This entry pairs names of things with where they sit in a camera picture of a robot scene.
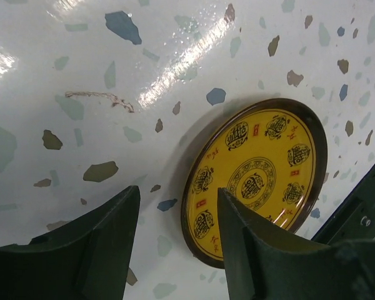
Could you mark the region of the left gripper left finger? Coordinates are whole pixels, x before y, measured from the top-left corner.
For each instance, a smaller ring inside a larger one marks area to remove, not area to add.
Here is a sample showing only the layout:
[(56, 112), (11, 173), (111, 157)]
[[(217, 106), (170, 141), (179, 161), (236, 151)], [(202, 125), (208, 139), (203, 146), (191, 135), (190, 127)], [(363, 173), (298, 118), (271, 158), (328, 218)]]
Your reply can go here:
[(122, 299), (140, 200), (129, 186), (27, 245), (0, 247), (0, 299)]

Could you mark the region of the yellow patterned plate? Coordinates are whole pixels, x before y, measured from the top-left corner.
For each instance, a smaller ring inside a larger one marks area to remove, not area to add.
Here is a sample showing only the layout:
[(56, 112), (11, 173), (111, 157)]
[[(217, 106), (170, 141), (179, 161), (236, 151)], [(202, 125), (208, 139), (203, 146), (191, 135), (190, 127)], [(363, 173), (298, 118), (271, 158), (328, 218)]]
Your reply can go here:
[(181, 204), (184, 240), (202, 263), (223, 268), (218, 189), (295, 233), (323, 186), (328, 144), (321, 121), (305, 104), (276, 98), (244, 108), (198, 154)]

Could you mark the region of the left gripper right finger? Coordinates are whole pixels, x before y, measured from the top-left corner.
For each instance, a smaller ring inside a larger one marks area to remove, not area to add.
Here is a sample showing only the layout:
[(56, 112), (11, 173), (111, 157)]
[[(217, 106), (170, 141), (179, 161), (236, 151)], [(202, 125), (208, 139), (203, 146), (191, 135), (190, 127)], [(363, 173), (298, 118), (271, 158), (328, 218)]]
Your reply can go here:
[(230, 299), (375, 299), (375, 241), (304, 239), (225, 188), (217, 215)]

